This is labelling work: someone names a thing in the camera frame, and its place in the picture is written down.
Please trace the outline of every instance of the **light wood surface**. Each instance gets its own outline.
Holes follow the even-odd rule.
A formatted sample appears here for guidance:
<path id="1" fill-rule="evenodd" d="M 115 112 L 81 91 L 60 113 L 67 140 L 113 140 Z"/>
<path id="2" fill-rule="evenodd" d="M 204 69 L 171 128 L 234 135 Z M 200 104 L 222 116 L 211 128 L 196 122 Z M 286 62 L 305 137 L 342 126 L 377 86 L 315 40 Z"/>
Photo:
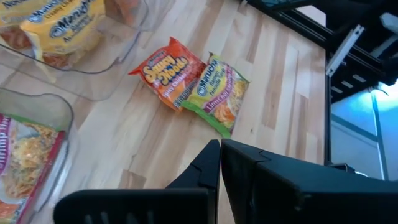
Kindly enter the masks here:
<path id="1" fill-rule="evenodd" d="M 314 8 L 305 10 L 325 22 Z M 209 51 L 220 54 L 251 81 L 233 139 L 323 162 L 323 49 L 239 1 L 177 0 L 160 27 L 141 36 L 130 68 L 167 45 L 170 36 L 204 61 Z M 34 223 L 50 223 L 58 198 L 76 190 L 165 187 L 210 139 L 220 139 L 194 113 L 174 114 L 139 77 L 123 77 L 110 99 L 94 103 L 7 67 L 0 69 L 2 86 L 28 94 L 58 94 L 75 112 L 77 136 L 62 176 L 65 183 L 59 183 Z M 222 182 L 219 223 L 234 223 Z"/>

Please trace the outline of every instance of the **savory noods package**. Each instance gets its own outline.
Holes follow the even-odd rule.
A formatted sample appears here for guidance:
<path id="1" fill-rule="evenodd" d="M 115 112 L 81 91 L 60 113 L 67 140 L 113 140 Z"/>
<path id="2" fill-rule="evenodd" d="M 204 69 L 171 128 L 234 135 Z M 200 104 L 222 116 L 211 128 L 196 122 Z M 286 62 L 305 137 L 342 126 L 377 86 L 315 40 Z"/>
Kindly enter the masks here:
<path id="1" fill-rule="evenodd" d="M 157 50 L 129 74 L 139 74 L 166 105 L 180 111 L 181 102 L 187 99 L 205 67 L 205 63 L 171 37 L 169 46 Z"/>
<path id="2" fill-rule="evenodd" d="M 0 44 L 24 52 L 32 44 L 19 24 L 35 10 L 42 8 L 48 0 L 2 0 L 0 4 Z"/>
<path id="3" fill-rule="evenodd" d="M 37 60 L 70 68 L 95 47 L 96 30 L 105 17 L 104 0 L 51 0 L 21 24 L 34 46 Z"/>
<path id="4" fill-rule="evenodd" d="M 223 138 L 230 138 L 249 82 L 227 63 L 212 55 L 182 107 L 209 122 Z"/>
<path id="5" fill-rule="evenodd" d="M 20 223 L 28 216 L 64 135 L 0 114 L 0 223 Z"/>

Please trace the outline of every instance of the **green noodle package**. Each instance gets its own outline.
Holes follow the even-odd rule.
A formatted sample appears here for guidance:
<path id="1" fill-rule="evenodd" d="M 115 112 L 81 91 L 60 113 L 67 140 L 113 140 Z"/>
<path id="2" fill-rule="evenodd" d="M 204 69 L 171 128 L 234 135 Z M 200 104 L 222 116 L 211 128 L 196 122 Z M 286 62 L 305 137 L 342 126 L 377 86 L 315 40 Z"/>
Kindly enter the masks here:
<path id="1" fill-rule="evenodd" d="M 191 95 L 182 103 L 230 138 L 249 82 L 235 68 L 211 55 Z"/>

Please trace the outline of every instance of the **clear plastic bin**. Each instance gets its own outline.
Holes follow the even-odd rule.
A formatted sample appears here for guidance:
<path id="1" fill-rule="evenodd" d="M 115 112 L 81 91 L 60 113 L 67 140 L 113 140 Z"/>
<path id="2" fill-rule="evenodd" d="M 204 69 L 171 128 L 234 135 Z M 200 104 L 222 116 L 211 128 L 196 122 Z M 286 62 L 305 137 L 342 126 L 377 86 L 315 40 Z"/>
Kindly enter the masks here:
<path id="1" fill-rule="evenodd" d="M 20 223 L 25 224 L 40 215 L 41 210 L 51 209 L 60 197 L 60 189 L 71 166 L 68 155 L 78 149 L 76 127 L 73 124 L 73 111 L 69 103 L 57 95 L 30 96 L 0 88 L 0 113 L 9 114 L 11 117 L 27 118 L 51 126 L 57 131 L 65 132 L 57 158 L 49 170 L 41 191 L 37 192 L 33 203 L 21 218 Z"/>
<path id="2" fill-rule="evenodd" d="M 139 0 L 131 12 L 135 20 L 130 26 L 105 17 L 98 26 L 103 34 L 101 42 L 68 70 L 46 65 L 4 45 L 0 45 L 0 64 L 89 100 L 105 100 L 131 69 L 140 33 L 156 29 L 173 3 Z"/>

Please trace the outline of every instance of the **wood grain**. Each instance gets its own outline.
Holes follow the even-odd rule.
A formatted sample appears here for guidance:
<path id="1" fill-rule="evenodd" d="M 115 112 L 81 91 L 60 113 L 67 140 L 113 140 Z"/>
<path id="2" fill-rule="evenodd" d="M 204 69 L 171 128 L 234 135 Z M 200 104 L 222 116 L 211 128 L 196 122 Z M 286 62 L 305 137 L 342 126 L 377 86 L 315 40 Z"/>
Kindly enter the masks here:
<path id="1" fill-rule="evenodd" d="M 325 15 L 305 12 L 325 23 Z M 325 53 L 279 22 L 236 0 L 176 0 L 155 32 L 141 35 L 134 68 L 174 36 L 206 61 L 220 54 L 251 84 L 233 139 L 271 152 L 323 162 Z M 220 135 L 190 111 L 176 115 L 139 77 L 124 76 L 112 96 L 90 102 L 0 67 L 1 86 L 28 94 L 54 93 L 73 106 L 78 142 L 65 184 L 34 218 L 50 223 L 59 197 L 80 189 L 141 189 L 168 185 L 211 139 Z M 223 182 L 219 223 L 233 223 Z"/>

